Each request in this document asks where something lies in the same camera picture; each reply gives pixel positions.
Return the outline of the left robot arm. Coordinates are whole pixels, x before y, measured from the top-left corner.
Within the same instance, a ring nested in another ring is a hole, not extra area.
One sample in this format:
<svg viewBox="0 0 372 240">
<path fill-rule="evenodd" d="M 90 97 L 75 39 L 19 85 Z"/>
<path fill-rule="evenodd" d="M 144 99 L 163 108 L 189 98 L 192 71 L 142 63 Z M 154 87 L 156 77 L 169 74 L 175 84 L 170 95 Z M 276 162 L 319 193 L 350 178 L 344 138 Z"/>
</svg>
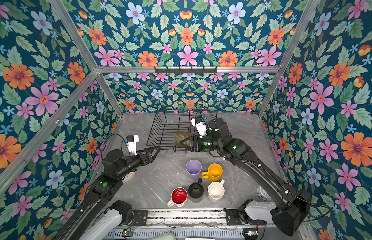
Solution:
<svg viewBox="0 0 372 240">
<path fill-rule="evenodd" d="M 141 166 L 154 162 L 161 147 L 149 147 L 137 151 L 134 156 L 125 155 L 122 150 L 114 149 L 102 160 L 104 172 L 87 189 L 79 208 L 72 214 L 55 236 L 56 240 L 78 240 L 98 213 L 112 200 L 123 185 L 126 175 Z"/>
</svg>

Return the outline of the yellow mug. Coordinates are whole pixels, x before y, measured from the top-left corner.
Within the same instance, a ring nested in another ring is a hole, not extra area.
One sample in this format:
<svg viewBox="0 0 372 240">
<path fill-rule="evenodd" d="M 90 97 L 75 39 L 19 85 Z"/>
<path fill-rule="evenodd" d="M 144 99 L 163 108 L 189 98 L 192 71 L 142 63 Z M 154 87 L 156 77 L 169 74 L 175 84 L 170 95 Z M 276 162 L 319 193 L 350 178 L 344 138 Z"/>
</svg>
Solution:
<svg viewBox="0 0 372 240">
<path fill-rule="evenodd" d="M 223 168 L 219 164 L 211 164 L 206 172 L 202 173 L 203 179 L 208 179 L 210 182 L 220 182 L 223 174 Z"/>
</svg>

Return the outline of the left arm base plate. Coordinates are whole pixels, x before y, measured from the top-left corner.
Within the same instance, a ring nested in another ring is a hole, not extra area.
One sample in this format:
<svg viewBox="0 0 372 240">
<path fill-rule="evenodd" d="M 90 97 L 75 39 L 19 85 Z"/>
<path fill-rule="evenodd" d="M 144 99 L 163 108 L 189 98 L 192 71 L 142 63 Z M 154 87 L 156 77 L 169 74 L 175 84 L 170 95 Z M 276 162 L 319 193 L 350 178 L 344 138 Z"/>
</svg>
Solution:
<svg viewBox="0 0 372 240">
<path fill-rule="evenodd" d="M 131 223 L 131 226 L 132 227 L 146 226 L 148 215 L 149 215 L 148 210 L 133 210 L 133 221 Z"/>
</svg>

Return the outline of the black wire dish rack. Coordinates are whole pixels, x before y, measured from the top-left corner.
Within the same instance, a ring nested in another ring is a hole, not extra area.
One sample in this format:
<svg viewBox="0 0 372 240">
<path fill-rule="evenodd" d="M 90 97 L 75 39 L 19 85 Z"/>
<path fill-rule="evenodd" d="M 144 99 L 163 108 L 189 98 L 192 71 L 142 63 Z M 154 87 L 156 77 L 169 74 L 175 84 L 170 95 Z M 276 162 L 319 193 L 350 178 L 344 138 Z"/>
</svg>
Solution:
<svg viewBox="0 0 372 240">
<path fill-rule="evenodd" d="M 152 127 L 148 136 L 147 146 L 159 146 L 162 150 L 176 152 L 180 148 L 175 144 L 175 136 L 178 132 L 187 132 L 191 135 L 197 134 L 197 128 L 191 123 L 191 119 L 201 116 L 210 121 L 217 117 L 217 111 L 202 110 L 180 110 L 160 109 L 154 116 Z"/>
</svg>

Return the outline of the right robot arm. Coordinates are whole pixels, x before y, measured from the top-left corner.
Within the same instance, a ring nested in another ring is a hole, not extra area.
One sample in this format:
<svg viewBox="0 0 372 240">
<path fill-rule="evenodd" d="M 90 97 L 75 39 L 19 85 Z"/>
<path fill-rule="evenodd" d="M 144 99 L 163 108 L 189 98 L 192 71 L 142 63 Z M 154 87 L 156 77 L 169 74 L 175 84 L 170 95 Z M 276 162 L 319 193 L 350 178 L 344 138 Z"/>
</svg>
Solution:
<svg viewBox="0 0 372 240">
<path fill-rule="evenodd" d="M 232 137 L 227 123 L 216 118 L 206 124 L 192 119 L 197 135 L 178 139 L 177 144 L 191 152 L 216 151 L 224 160 L 249 174 L 271 197 L 275 207 L 270 210 L 272 222 L 288 236 L 293 236 L 307 217 L 311 194 L 298 190 L 274 173 L 243 140 Z"/>
</svg>

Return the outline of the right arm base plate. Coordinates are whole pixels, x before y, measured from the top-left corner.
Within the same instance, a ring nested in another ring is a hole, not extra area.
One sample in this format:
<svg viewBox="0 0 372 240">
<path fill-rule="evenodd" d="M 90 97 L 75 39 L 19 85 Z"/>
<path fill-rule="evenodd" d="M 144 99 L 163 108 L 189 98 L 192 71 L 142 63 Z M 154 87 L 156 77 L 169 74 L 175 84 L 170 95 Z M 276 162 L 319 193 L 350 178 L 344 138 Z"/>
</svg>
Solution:
<svg viewBox="0 0 372 240">
<path fill-rule="evenodd" d="M 239 209 L 223 209 L 228 226 L 257 226 L 256 220 L 252 220 L 244 210 Z"/>
</svg>

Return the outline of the lilac plastic cup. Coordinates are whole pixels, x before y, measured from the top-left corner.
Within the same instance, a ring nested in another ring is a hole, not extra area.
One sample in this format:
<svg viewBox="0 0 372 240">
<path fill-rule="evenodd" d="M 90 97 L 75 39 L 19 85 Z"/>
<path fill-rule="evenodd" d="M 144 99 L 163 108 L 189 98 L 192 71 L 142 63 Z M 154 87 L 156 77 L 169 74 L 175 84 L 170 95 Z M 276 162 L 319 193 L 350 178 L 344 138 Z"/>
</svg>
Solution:
<svg viewBox="0 0 372 240">
<path fill-rule="evenodd" d="M 198 160 L 190 160 L 186 163 L 186 172 L 189 178 L 193 181 L 197 181 L 201 174 L 202 164 Z"/>
</svg>

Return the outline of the olive glass cup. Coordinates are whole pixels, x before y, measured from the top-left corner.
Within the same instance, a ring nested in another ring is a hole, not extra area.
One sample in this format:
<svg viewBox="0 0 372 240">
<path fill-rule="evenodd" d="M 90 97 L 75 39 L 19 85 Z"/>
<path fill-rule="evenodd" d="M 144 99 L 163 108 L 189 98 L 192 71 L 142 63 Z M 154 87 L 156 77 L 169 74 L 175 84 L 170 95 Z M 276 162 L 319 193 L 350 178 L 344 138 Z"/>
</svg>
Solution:
<svg viewBox="0 0 372 240">
<path fill-rule="evenodd" d="M 190 148 L 190 140 L 192 135 L 188 132 L 177 132 L 175 134 L 175 147 L 177 148 Z"/>
</svg>

